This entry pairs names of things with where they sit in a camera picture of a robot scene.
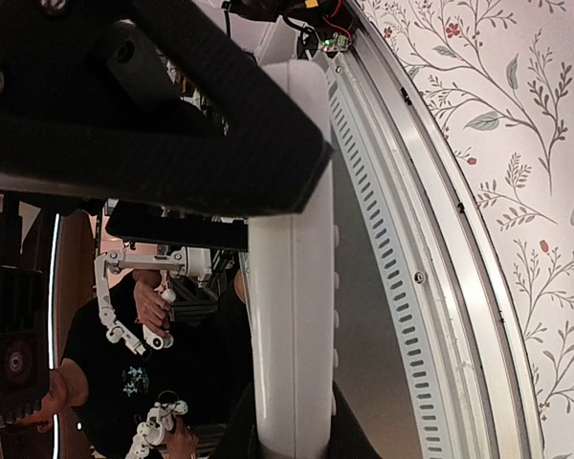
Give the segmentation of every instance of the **white light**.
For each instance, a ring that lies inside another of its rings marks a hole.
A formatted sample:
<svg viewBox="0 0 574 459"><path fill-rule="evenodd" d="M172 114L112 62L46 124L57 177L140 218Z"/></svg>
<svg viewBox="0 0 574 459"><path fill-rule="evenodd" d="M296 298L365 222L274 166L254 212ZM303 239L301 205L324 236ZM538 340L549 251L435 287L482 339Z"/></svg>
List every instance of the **white light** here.
<svg viewBox="0 0 574 459"><path fill-rule="evenodd" d="M59 236L60 216L55 217L54 239L51 245L51 265L49 267L49 299L47 312L47 338L49 348L49 368L55 368L55 341L54 341L54 307L55 307L55 263L57 259L57 239ZM59 458L59 418L54 416L54 454L53 459Z"/></svg>

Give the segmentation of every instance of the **perforated metal strip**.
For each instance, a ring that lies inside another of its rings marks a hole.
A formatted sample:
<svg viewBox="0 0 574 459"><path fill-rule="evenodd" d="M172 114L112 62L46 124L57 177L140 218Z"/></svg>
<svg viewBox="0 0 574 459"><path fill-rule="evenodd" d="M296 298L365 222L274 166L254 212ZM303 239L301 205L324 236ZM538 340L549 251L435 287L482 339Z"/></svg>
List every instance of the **perforated metal strip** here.
<svg viewBox="0 0 574 459"><path fill-rule="evenodd" d="M413 276L393 220L372 169L362 134L340 88L328 77L332 126L357 194L393 317L408 379L419 439L426 459L453 459L436 372L421 312L414 294Z"/></svg>

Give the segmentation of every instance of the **black t-shirt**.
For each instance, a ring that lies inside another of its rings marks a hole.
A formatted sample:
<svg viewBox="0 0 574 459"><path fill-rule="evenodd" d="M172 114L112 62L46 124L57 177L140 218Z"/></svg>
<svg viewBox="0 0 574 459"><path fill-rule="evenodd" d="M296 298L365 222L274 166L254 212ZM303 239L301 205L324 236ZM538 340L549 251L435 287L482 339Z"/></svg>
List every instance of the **black t-shirt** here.
<svg viewBox="0 0 574 459"><path fill-rule="evenodd" d="M142 325L135 324L134 286L128 274L110 295L118 320L142 338ZM89 397L74 411L98 452L123 458L138 423L158 401L184 400L188 425L227 422L230 370L214 319L209 316L196 328L173 324L174 345L141 357L123 341L113 344L106 338L95 299L78 310L62 358L75 361L87 377Z"/></svg>

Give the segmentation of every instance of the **red wire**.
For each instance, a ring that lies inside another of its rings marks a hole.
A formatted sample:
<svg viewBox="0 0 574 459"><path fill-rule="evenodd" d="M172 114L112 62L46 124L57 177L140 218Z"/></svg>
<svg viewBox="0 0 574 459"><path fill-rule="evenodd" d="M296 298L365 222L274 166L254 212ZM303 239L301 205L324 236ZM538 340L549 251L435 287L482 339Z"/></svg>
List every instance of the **red wire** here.
<svg viewBox="0 0 574 459"><path fill-rule="evenodd" d="M351 32L349 32L347 29L344 29L341 26L337 26L336 24L332 24L331 22L329 22L329 19L327 19L326 17L324 17L323 20L327 23L328 26L331 26L334 29L337 29L341 32L346 33L348 35L349 41L353 41L353 36L351 35Z"/></svg>
<svg viewBox="0 0 574 459"><path fill-rule="evenodd" d="M341 10L341 7L342 7L342 0L338 0L338 6L336 7L332 15L329 17L334 17L336 14L338 14L338 11Z"/></svg>

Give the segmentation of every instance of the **red flower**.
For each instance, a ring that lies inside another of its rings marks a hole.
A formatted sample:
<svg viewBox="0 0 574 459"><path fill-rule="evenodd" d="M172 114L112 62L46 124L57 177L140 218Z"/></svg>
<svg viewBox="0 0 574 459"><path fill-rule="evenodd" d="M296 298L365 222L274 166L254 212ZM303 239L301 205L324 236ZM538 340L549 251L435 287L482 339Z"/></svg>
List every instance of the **red flower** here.
<svg viewBox="0 0 574 459"><path fill-rule="evenodd" d="M454 36L460 36L461 31L459 30L459 24L449 24L447 27L447 37L453 38Z"/></svg>

